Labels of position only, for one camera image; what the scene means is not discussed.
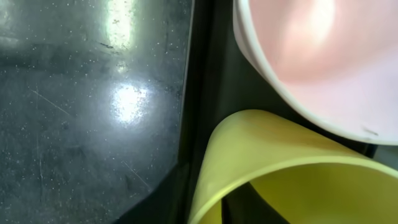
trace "yellow cup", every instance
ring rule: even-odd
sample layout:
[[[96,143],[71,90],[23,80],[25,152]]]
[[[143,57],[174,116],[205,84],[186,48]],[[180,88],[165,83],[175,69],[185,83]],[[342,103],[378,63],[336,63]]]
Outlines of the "yellow cup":
[[[291,223],[398,223],[398,171],[265,111],[213,131],[189,224],[221,224],[221,199],[247,182]]]

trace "glossy black surface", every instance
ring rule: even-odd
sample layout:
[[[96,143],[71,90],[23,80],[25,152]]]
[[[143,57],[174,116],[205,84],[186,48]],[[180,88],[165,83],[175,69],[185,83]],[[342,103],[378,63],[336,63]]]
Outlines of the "glossy black surface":
[[[109,223],[177,162],[191,0],[0,1],[0,223]]]

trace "pink bowl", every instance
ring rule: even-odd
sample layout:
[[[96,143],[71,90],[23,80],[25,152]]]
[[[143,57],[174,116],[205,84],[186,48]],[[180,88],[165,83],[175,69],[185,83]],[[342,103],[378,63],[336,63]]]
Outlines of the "pink bowl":
[[[398,145],[398,1],[235,0],[245,57],[302,116]]]

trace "white rim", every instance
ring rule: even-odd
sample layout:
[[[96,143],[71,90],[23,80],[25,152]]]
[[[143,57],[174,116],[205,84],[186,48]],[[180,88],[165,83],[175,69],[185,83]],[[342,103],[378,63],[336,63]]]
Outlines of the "white rim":
[[[249,40],[247,43],[247,47],[249,47],[248,51],[254,54],[254,62],[259,66],[259,70],[261,71],[261,75],[274,87],[276,92],[299,114],[301,114],[304,118],[308,119],[312,123],[317,126],[333,133],[338,136],[342,136],[344,138],[352,139],[355,141],[366,142],[371,144],[384,144],[384,145],[398,145],[398,141],[384,141],[380,139],[372,139],[369,136],[360,136],[358,134],[354,134],[351,132],[347,132],[344,129],[341,129],[339,126],[333,125],[331,123],[322,122],[319,119],[319,116],[312,113],[302,104],[300,104],[293,95],[286,90],[285,86],[283,86],[282,82],[279,81],[272,67],[269,65],[266,56],[262,52],[262,47],[258,41],[256,30],[254,28],[254,24],[251,19],[251,11],[250,11],[250,0],[235,0],[237,1],[237,9],[240,13],[240,17],[243,20],[243,24],[245,26],[241,27],[241,30],[244,31],[244,35]]]

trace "speckled countertop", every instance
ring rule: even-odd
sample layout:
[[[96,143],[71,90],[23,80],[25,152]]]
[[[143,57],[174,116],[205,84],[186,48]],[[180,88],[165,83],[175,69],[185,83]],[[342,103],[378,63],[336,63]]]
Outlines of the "speckled countertop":
[[[191,0],[0,2],[0,223],[109,223],[177,161]]]

